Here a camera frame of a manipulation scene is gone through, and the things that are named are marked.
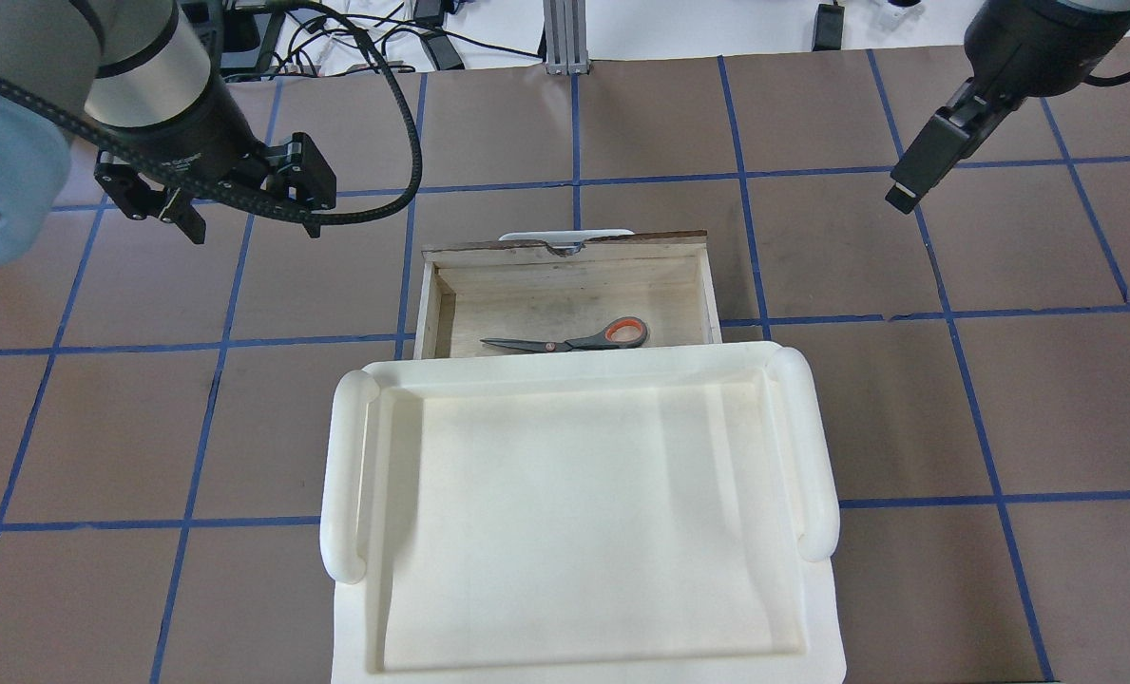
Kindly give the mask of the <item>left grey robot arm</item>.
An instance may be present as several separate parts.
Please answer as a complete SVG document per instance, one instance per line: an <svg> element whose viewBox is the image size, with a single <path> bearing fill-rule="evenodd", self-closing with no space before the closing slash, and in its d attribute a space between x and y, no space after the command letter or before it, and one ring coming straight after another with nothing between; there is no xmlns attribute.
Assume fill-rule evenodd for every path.
<svg viewBox="0 0 1130 684"><path fill-rule="evenodd" d="M0 1L0 265L38 239L73 139L127 218L205 242L195 200L242 211L334 208L308 135L261 142L177 1Z"/></svg>

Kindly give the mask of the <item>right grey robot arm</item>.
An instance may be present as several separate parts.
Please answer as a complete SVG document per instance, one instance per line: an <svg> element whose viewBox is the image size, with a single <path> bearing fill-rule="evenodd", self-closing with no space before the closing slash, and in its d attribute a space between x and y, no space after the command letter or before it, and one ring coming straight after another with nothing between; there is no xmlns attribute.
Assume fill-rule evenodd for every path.
<svg viewBox="0 0 1130 684"><path fill-rule="evenodd" d="M1129 72L1094 73L1130 31L1130 1L986 1L964 34L972 73L922 125L890 170L885 200L909 214L1008 114L1031 97L1087 84L1130 83Z"/></svg>

